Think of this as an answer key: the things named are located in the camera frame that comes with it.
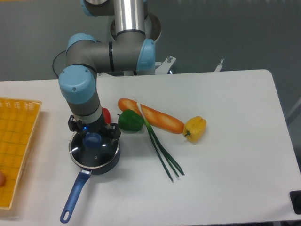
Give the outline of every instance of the orange plastic tray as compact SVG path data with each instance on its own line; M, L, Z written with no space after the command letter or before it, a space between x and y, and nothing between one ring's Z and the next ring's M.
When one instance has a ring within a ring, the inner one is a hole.
M0 97L0 171L6 178L0 186L0 209L9 210L12 206L41 104L36 100Z

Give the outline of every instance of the blue pan handle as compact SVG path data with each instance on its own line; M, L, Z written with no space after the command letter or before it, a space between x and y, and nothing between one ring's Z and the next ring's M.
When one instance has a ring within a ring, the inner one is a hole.
M68 197L68 200L66 202L66 205L64 207L64 210L61 214L60 220L63 224L66 224L69 222L71 215L73 213L73 210L75 208L77 199L79 199L80 192L81 192L82 188L84 187L85 183L89 180L90 176L91 176L91 171L86 171L84 169L78 174L78 176L74 182L74 185L72 187L72 190L70 192L70 195Z

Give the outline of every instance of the metal bracket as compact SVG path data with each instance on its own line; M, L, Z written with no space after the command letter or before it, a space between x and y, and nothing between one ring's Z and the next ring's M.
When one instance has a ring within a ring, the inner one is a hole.
M176 60L177 58L169 56L164 62L156 62L156 67L158 66L155 70L156 74L168 74Z

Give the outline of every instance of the metal cylinder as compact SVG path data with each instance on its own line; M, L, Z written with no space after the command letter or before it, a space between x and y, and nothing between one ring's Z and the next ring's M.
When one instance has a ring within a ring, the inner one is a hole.
M86 0L86 2L92 4L92 5L102 5L102 4L105 4L107 3L109 0Z
M114 0L116 35L142 32L144 29L143 0Z
M112 59L114 70L135 71L145 35L138 32L120 34L112 43Z

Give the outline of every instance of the baguette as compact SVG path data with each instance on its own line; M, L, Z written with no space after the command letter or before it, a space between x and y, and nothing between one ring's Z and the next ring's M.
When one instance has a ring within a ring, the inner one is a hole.
M131 109L137 114L141 115L138 107L137 102L127 98L121 98L118 101L118 107L120 110L124 111L126 109ZM184 123L180 120L176 119L173 116L168 114L159 112L155 109L147 107L145 105L141 105L141 109L143 114L145 115L147 121L160 129L164 129L171 133L180 134L183 133Z

